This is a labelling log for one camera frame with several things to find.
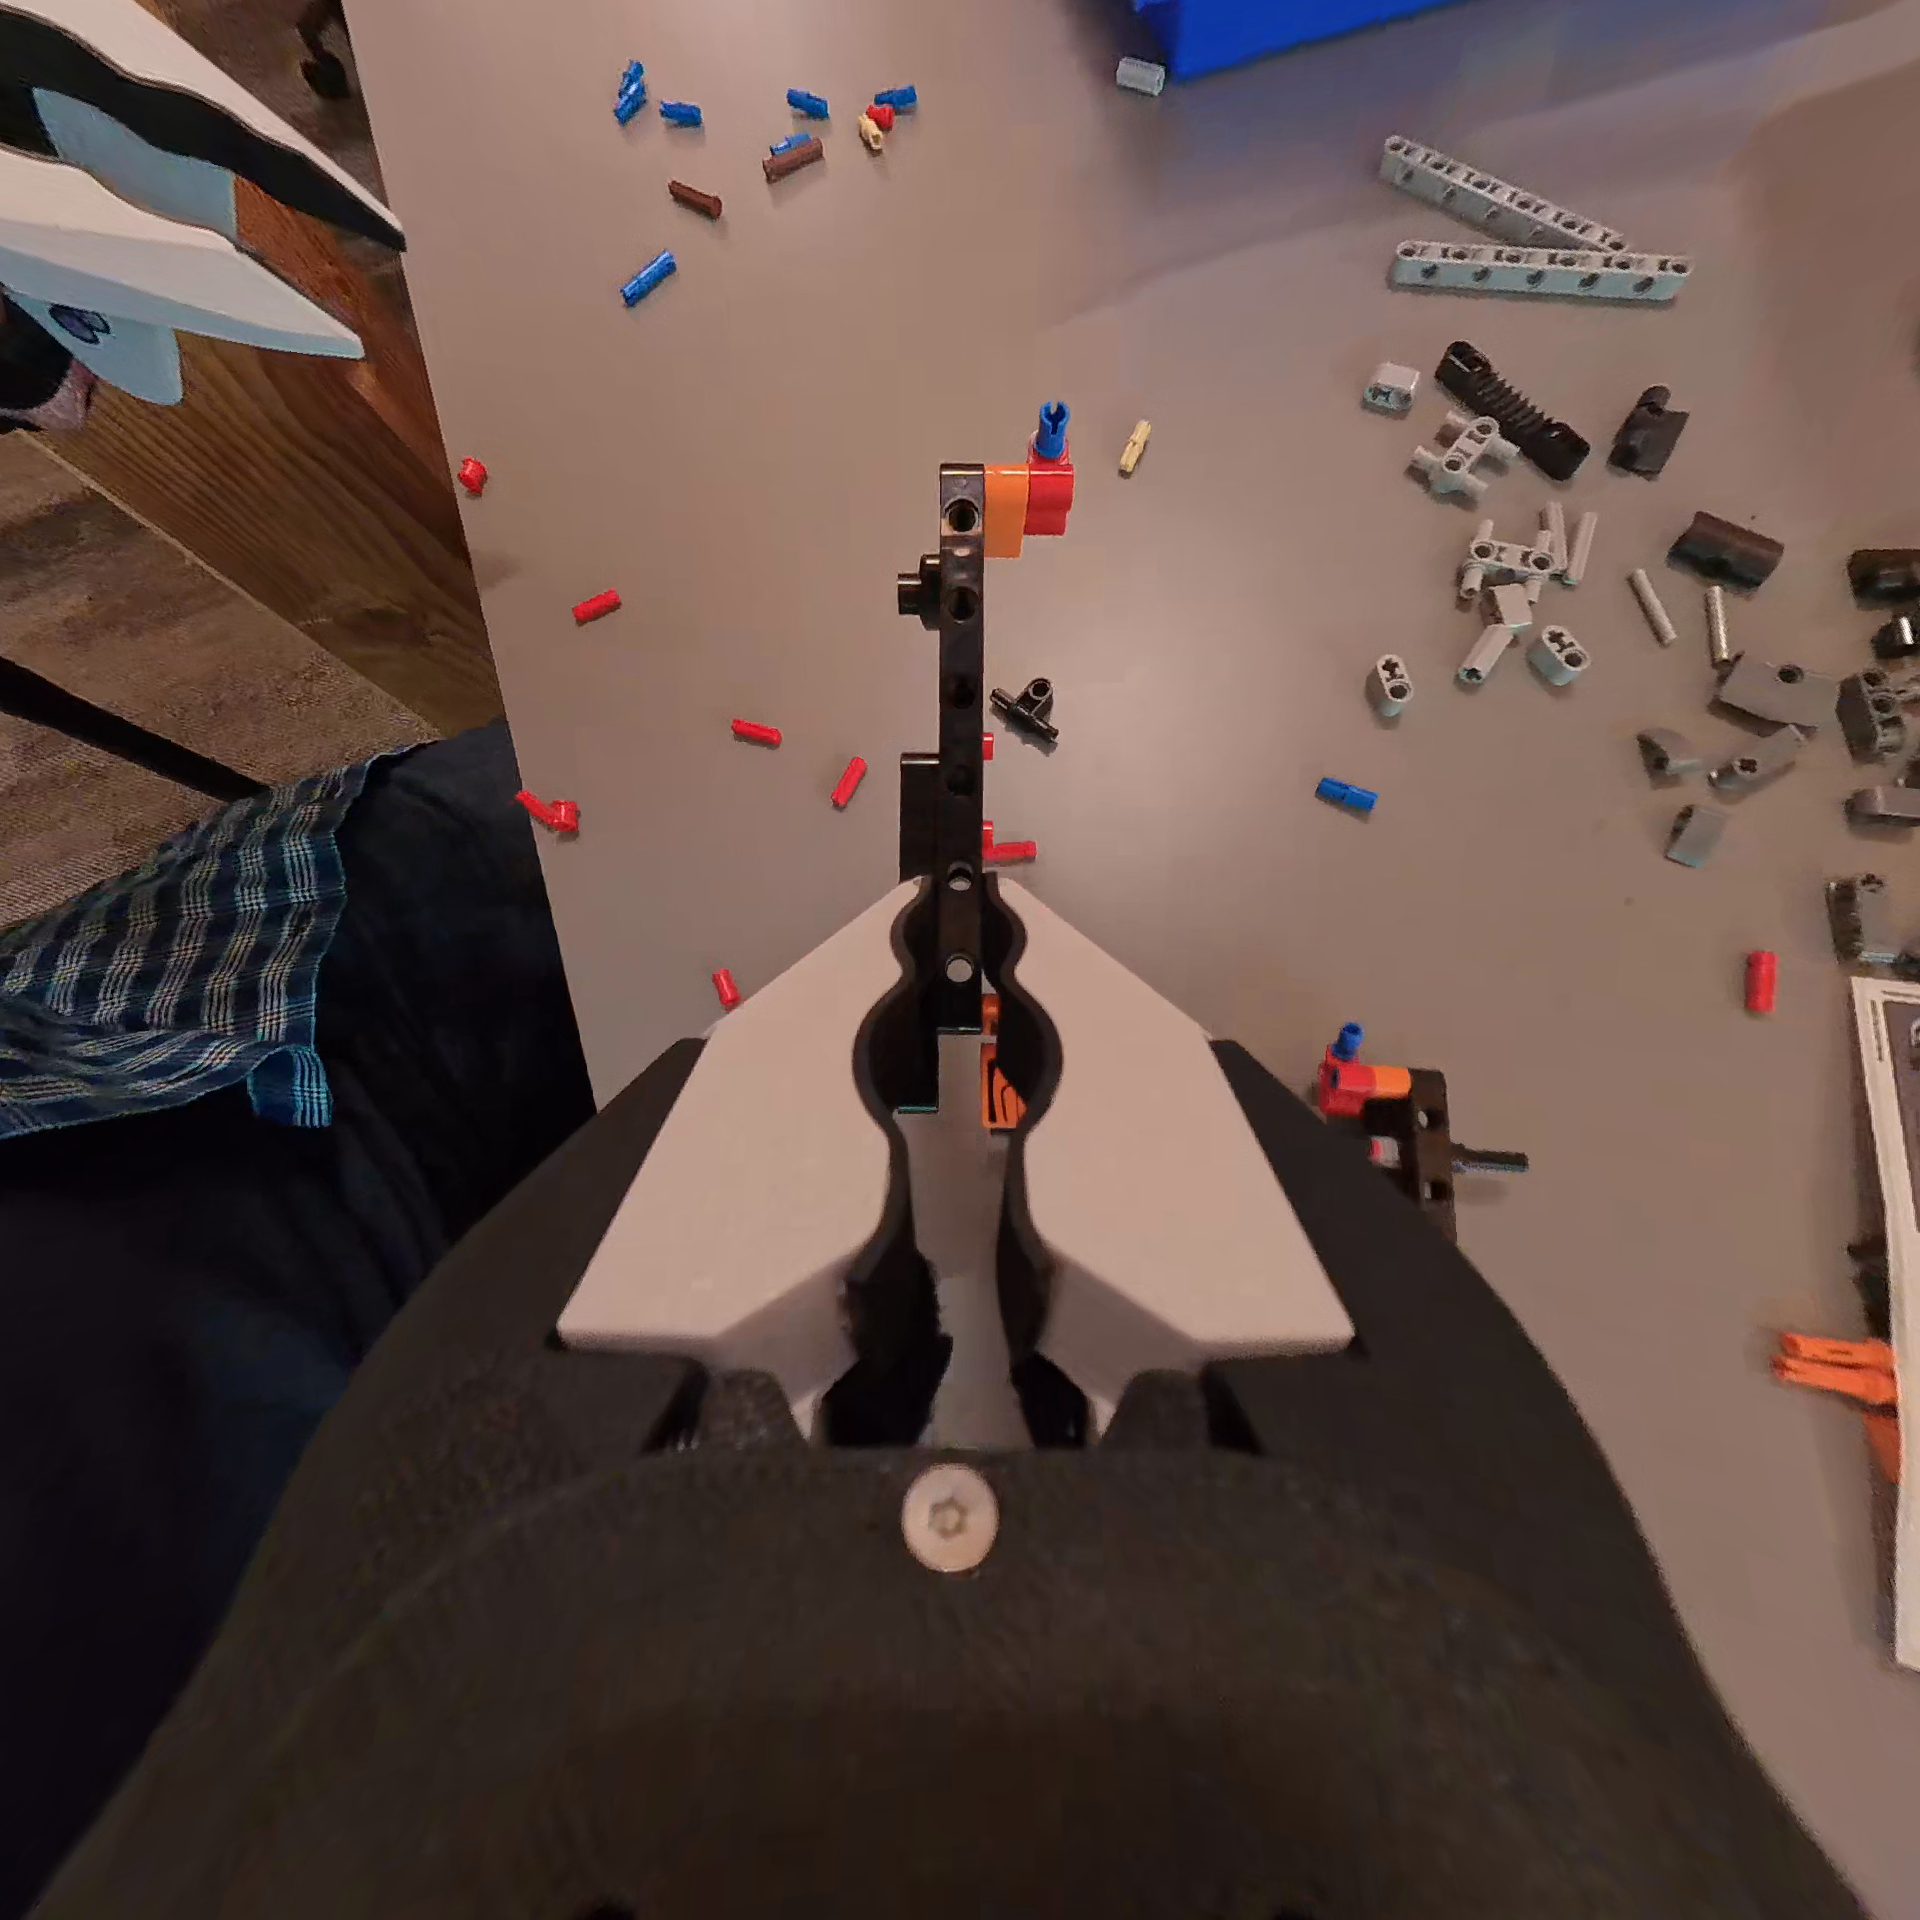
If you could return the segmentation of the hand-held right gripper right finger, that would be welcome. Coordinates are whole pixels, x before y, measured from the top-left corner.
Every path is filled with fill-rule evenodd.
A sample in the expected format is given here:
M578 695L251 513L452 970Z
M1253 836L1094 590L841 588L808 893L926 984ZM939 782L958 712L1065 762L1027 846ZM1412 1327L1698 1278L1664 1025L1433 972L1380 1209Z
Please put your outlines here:
M1344 1353L1355 1322L1208 1031L1027 887L996 882L996 1292L1039 1448L1146 1373Z

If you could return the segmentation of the long grey lego beam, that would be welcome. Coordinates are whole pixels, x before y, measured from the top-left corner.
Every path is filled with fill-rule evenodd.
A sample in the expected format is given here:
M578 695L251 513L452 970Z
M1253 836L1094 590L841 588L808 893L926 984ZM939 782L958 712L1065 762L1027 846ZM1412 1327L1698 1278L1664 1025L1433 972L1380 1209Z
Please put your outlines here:
M1405 240L1388 284L1409 294L1455 294L1607 304L1671 304L1692 278L1692 257L1639 250L1557 250Z
M1603 220L1399 133L1382 140L1380 180L1497 243L1527 250L1626 250L1620 230Z

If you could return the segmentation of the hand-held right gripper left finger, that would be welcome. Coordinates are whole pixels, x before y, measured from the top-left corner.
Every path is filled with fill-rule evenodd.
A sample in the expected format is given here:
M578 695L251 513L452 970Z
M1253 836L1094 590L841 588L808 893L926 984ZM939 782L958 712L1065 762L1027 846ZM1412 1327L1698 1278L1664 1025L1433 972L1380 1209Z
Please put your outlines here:
M772 1377L840 1446L922 1439L949 1338L887 1098L924 893L892 887L707 1031L558 1312L567 1351Z

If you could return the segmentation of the black lego beam subassembly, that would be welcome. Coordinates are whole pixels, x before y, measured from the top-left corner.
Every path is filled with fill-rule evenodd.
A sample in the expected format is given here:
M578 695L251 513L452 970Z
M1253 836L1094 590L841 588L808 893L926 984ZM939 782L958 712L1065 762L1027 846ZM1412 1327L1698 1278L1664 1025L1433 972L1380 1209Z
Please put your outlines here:
M900 876L917 884L905 911L905 999L887 1020L884 1099L890 1112L939 1104L939 1041L978 1033L992 924L984 827L990 705L984 573L1020 559L1031 536L1062 536L1076 489L1066 401L1044 401L1020 461L939 469L937 544L897 577L897 611L936 639L937 746L900 759Z

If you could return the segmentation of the blue plastic bin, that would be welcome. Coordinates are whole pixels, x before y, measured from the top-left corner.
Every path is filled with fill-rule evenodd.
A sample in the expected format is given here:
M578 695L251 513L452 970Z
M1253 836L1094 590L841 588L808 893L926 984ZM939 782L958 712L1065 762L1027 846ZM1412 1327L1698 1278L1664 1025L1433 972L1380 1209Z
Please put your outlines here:
M1197 81L1447 8L1454 3L1129 3L1175 81Z

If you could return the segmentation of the pile of grey lego pieces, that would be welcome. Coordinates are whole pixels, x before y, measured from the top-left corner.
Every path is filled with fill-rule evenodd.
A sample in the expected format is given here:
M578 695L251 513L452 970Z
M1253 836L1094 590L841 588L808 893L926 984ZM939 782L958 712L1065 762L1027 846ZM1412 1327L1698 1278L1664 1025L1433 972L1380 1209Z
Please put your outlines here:
M1406 367L1380 366L1366 387L1370 405L1399 405L1414 397ZM1494 420L1474 420L1454 405L1442 421L1439 444L1414 447L1409 472L1433 496L1460 496L1470 503L1484 495L1484 473L1491 467L1513 467L1524 455L1500 439ZM1555 585L1575 590L1588 577L1596 539L1596 513L1582 513L1566 526L1564 503L1552 496L1541 526L1524 541L1500 541L1494 520L1476 522L1457 564L1457 602L1480 609L1480 630L1457 665L1460 687L1484 685L1504 655L1527 639L1527 658L1544 685L1566 687L1591 663L1591 649L1561 621L1541 611L1543 593ZM1626 577L1647 630L1659 644L1677 642L1677 629L1640 568ZM1746 738L1740 753L1708 768L1708 786L1722 798L1749 792L1777 779L1807 738L1828 721L1841 724L1857 754L1891 754L1909 741L1905 721L1915 712L1915 679L1891 679L1871 671L1850 679L1817 676L1797 662L1746 658L1728 652L1722 630L1722 585L1707 583L1707 611L1713 639L1713 700L1746 719L1763 724L1763 736ZM1370 668L1366 699L1380 719L1405 712L1414 697L1414 677L1401 655L1380 655ZM1640 754L1659 780L1678 780L1699 767L1681 753L1678 736L1657 730L1640 734ZM1915 825L1915 786L1891 782L1867 788L1848 800L1850 818L1882 825ZM1702 807L1684 808L1667 857L1698 864L1716 846L1719 816L1708 820ZM1884 876L1864 875L1835 880L1828 887L1838 954L1864 965L1891 969L1915 979L1915 948L1886 948L1869 929L1884 908Z

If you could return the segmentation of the person in plaid shirt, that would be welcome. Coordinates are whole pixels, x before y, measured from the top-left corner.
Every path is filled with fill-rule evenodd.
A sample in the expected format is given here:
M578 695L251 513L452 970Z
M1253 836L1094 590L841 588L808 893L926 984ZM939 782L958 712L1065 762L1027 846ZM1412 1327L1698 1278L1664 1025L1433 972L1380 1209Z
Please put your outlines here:
M333 1121L319 988L347 915L340 835L374 772L282 782L143 864L2 932L2 1139L238 1091L293 1129Z

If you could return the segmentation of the scattered red lego pins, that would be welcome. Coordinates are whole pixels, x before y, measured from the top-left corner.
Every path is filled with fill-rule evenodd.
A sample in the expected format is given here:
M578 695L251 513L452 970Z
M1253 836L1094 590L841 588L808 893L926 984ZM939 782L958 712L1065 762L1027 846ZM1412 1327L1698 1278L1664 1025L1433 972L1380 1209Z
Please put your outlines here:
M487 467L476 457L461 457L455 472L458 485L468 492L468 496L481 496L487 485ZM570 618L577 627L585 627L596 618L606 618L609 614L621 609L621 596L617 588L603 588L570 608ZM778 747L782 741L780 730L751 721L744 716L731 717L728 721L731 736L735 741L751 743L754 747ZM844 768L841 780L835 782L830 789L830 805L835 808L844 808L850 798L858 792L862 779L867 773L867 762L862 754L850 754ZM581 812L578 801L567 794L538 794L537 789L517 789L515 801L528 812L528 816L546 833L555 836L578 836ZM717 1004L723 1012L731 1012L741 1000L744 993L735 988L731 970L720 969L713 972L713 984L717 993Z

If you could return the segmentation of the dark curved lego panel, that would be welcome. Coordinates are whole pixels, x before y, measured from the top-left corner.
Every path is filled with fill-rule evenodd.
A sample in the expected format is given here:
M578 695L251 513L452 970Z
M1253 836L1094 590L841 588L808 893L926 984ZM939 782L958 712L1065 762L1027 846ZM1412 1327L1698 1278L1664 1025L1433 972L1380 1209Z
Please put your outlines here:
M1722 516L1698 510L1673 536L1667 564L1699 581L1756 593L1784 561L1784 544Z

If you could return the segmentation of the lego instruction booklet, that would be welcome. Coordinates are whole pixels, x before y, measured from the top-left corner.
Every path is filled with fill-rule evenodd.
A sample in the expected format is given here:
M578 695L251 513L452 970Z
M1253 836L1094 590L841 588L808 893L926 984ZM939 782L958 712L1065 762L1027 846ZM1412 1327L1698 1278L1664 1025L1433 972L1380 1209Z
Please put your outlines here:
M1855 977L1858 1078L1882 1195L1886 1322L1901 1427L1891 1534L1891 1647L1918 1669L1918 988Z

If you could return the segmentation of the person's dark trouser leg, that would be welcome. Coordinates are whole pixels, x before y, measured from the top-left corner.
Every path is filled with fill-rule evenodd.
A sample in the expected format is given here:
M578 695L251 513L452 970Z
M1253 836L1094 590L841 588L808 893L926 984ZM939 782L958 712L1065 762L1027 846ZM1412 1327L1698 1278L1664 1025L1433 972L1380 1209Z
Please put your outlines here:
M340 846L326 1128L227 1091L2 1145L2 1914L173 1707L313 1427L444 1255L592 1115L504 721Z

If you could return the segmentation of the black lego gear rack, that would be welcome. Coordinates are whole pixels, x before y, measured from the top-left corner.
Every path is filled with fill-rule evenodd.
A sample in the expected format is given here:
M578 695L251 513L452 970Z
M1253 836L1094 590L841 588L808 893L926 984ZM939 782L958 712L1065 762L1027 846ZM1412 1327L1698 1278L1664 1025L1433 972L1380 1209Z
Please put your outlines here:
M1494 420L1548 480L1570 484L1591 447L1577 428L1535 405L1494 360L1467 339L1455 339L1434 367L1436 384L1474 420Z

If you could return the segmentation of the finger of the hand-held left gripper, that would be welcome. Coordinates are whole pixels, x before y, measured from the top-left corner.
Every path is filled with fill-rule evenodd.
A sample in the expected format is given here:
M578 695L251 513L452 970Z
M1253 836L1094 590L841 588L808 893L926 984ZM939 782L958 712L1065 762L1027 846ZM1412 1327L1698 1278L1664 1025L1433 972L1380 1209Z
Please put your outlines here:
M182 398L177 335L360 360L360 337L227 234L118 198L50 156L2 155L6 301L100 383Z
M248 185L380 249L405 249L377 195L143 4L4 3L2 145L226 240L238 236Z

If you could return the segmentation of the black orange lego car chassis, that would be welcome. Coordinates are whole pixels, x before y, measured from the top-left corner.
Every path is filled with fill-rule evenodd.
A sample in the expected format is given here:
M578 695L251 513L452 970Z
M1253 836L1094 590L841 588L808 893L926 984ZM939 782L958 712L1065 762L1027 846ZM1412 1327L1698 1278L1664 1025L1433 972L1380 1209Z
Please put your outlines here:
M1310 1091L1320 1119L1355 1139L1379 1172L1449 1242L1457 1240L1457 1181L1518 1176L1524 1150L1474 1149L1455 1139L1450 1093L1436 1068L1370 1063L1361 1025L1346 1022L1326 1045Z

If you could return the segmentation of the orange lego pins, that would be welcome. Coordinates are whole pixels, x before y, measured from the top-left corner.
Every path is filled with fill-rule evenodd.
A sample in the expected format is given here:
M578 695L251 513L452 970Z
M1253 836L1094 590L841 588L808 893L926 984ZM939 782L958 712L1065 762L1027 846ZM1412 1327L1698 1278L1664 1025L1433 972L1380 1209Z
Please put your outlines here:
M1886 1338L1780 1332L1770 1372L1781 1383L1835 1395L1858 1408L1898 1404L1897 1356Z

